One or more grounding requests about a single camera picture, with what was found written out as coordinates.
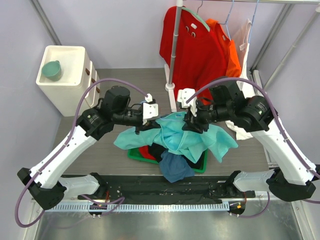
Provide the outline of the light teal t shirt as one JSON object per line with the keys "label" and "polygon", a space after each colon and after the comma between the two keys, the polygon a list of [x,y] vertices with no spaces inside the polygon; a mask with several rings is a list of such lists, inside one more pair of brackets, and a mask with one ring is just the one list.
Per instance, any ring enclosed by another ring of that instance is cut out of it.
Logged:
{"label": "light teal t shirt", "polygon": [[237,142],[221,127],[210,124],[203,133],[183,130],[185,112],[175,112],[158,118],[159,128],[136,133],[134,127],[121,132],[114,145],[122,150],[130,150],[153,143],[163,146],[168,152],[184,155],[196,163],[205,150],[210,150],[218,162],[229,149],[238,147]]}

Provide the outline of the dark blue t shirt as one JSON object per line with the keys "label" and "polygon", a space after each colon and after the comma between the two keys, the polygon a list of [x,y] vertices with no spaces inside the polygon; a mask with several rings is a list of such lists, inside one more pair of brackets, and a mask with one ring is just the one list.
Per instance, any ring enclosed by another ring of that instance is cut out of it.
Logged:
{"label": "dark blue t shirt", "polygon": [[159,168],[164,178],[170,183],[193,177],[195,171],[188,165],[182,155],[177,155],[165,150],[161,154]]}

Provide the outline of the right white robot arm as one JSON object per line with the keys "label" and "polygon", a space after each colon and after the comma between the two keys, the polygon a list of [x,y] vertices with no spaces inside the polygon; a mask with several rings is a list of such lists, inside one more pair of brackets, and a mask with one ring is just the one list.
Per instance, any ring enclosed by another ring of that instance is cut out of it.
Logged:
{"label": "right white robot arm", "polygon": [[267,171],[234,171],[223,188],[233,198],[247,191],[270,192],[285,202],[312,200],[320,166],[302,153],[285,131],[267,93],[239,77],[215,79],[198,91],[180,89],[177,102],[187,110],[183,130],[202,134],[213,123],[232,121],[257,139],[277,163]]}

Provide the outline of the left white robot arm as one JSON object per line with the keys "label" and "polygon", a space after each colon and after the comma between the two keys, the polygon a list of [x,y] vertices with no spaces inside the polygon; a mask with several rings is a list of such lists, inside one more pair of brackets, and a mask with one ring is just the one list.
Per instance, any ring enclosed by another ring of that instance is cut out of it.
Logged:
{"label": "left white robot arm", "polygon": [[108,184],[96,172],[71,178],[62,175],[115,125],[132,126],[136,134],[159,127],[159,106],[151,95],[132,106],[130,100],[127,88],[113,86],[96,106],[82,113],[65,139],[45,159],[31,169],[19,170],[17,176],[43,210],[52,209],[66,198],[85,195],[100,200],[106,195]]}

